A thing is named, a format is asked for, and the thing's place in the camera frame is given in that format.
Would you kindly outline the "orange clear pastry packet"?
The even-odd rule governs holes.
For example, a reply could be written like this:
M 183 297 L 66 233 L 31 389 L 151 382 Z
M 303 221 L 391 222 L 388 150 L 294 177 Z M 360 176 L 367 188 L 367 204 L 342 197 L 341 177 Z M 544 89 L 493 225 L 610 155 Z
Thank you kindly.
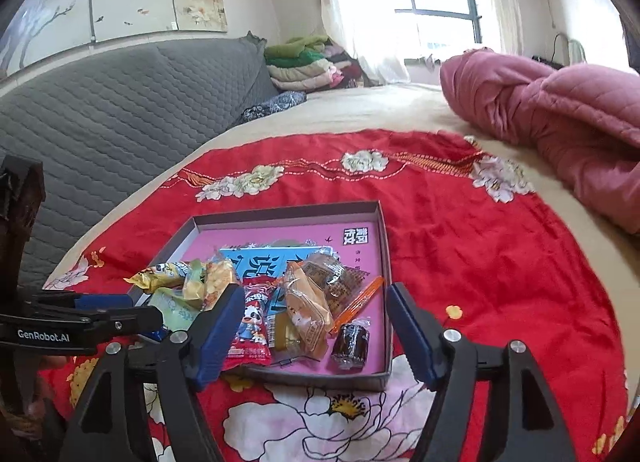
M 383 288 L 383 276 L 343 264 L 334 255 L 312 253 L 302 263 L 303 270 L 326 294 L 333 316 L 332 337 L 341 325 L 357 318 L 378 291 Z

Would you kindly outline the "red floral blanket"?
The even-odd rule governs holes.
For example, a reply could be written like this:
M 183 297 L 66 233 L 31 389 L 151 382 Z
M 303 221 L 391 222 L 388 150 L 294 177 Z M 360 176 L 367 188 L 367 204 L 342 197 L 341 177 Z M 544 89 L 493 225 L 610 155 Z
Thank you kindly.
M 522 171 L 457 135 L 298 135 L 206 152 L 96 237 L 50 288 L 125 291 L 191 216 L 356 200 L 382 205 L 393 277 L 416 303 L 473 341 L 524 341 L 578 459 L 603 460 L 627 408 L 611 301 Z M 382 393 L 224 380 L 201 401 L 230 461 L 402 461 L 433 397 L 395 352 Z

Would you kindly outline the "stack of folded clothes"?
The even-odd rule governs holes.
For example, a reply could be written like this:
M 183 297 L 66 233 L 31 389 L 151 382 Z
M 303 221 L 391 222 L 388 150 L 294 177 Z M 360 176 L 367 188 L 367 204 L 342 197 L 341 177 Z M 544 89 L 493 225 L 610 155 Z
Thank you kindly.
M 269 45 L 264 57 L 279 91 L 312 93 L 361 88 L 367 83 L 358 60 L 325 34 Z

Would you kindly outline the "grey quilted headboard cover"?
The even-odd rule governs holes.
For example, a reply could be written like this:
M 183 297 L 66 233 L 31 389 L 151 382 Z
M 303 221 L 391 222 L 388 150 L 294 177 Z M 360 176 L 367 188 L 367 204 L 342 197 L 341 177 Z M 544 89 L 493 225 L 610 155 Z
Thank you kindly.
M 266 45 L 247 33 L 128 46 L 2 95 L 2 155 L 41 162 L 46 187 L 21 286 L 43 286 L 117 204 L 276 96 Z

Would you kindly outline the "white chair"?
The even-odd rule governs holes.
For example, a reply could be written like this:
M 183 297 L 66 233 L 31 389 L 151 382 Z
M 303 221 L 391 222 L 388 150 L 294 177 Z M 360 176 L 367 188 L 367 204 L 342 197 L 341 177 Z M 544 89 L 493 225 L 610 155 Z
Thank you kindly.
M 562 67 L 582 64 L 587 61 L 585 48 L 578 40 L 570 38 L 564 32 L 555 34 L 550 60 Z

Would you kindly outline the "yellow cheese snack packet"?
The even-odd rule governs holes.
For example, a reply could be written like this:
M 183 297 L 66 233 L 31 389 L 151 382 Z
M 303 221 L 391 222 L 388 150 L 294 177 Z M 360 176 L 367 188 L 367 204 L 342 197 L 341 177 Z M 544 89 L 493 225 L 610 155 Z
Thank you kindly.
M 287 312 L 273 314 L 268 319 L 269 343 L 276 352 L 299 354 L 303 342 Z

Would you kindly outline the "blue oreo cookie packet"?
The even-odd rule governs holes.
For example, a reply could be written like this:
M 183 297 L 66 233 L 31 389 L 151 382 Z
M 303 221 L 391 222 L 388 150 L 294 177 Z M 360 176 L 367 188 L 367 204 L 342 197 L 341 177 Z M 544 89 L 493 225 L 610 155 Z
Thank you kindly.
M 167 337 L 169 333 L 170 331 L 166 327 L 161 327 L 160 329 L 155 331 L 142 332 L 140 333 L 140 337 L 142 339 L 145 339 L 146 341 L 153 341 L 153 342 L 160 343 L 161 341 L 163 341 L 164 338 Z

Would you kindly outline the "yellow blue egg snack packet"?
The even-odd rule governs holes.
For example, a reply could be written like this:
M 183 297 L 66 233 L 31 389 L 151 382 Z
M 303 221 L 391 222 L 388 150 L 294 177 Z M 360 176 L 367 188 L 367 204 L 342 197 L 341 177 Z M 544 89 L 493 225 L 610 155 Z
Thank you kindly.
M 131 277 L 125 278 L 125 281 L 144 293 L 152 294 L 160 288 L 175 289 L 181 287 L 189 273 L 190 267 L 187 263 L 161 263 L 146 267 Z

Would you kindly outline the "dark brown cake packet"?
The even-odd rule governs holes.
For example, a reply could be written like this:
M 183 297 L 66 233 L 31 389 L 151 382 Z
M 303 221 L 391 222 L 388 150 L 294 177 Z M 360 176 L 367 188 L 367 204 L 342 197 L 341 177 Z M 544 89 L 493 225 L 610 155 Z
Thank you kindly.
M 370 341 L 370 320 L 356 318 L 338 329 L 331 359 L 342 371 L 361 371 L 366 365 Z

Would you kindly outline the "beige bread packet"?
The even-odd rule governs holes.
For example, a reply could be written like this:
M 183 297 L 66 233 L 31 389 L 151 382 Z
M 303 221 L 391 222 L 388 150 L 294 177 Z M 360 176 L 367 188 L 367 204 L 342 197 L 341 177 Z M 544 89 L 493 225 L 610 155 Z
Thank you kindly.
M 299 263 L 289 263 L 283 275 L 286 311 L 304 352 L 320 360 L 328 349 L 328 334 L 334 320 L 326 301 L 326 294 L 307 276 Z

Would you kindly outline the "pink quilted duvet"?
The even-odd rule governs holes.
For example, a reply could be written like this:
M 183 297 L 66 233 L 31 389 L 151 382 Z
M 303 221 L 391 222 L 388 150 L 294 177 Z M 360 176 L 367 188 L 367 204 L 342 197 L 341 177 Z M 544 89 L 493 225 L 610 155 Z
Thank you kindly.
M 482 48 L 446 60 L 440 85 L 461 119 L 535 149 L 583 205 L 638 234 L 638 77 L 588 64 L 553 69 Z

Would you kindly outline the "green candy packet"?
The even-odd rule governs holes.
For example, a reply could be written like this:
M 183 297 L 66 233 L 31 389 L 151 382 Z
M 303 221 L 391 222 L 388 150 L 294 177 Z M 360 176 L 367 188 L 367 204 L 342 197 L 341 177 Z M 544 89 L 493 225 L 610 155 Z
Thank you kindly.
M 175 289 L 160 288 L 148 300 L 163 317 L 163 326 L 170 332 L 188 330 L 203 308 L 204 265 L 201 260 L 187 263 L 190 273 L 183 285 Z

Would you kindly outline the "dark blue patterned cloth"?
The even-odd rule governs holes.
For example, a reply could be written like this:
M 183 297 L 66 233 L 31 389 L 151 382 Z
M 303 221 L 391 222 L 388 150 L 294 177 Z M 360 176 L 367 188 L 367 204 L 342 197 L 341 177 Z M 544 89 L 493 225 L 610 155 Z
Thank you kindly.
M 285 91 L 270 100 L 259 103 L 243 110 L 239 118 L 239 123 L 244 124 L 250 121 L 262 119 L 279 112 L 291 109 L 305 103 L 307 94 L 304 92 Z

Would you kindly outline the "red cow candy packet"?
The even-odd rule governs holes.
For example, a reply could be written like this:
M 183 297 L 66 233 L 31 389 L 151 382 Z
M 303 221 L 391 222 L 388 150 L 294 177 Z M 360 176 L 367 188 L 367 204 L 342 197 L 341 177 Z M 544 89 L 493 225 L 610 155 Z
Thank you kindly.
M 276 286 L 277 279 L 266 276 L 243 280 L 244 312 L 222 370 L 232 370 L 243 364 L 271 364 L 266 316 Z

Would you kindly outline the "yellow rice cracker packet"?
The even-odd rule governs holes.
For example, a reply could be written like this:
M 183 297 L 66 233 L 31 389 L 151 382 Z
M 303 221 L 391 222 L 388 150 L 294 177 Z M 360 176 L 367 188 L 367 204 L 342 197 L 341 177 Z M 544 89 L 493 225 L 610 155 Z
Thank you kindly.
M 224 290 L 236 282 L 238 282 L 238 277 L 236 277 L 235 268 L 229 259 L 208 262 L 205 267 L 204 311 L 208 312 L 213 309 Z

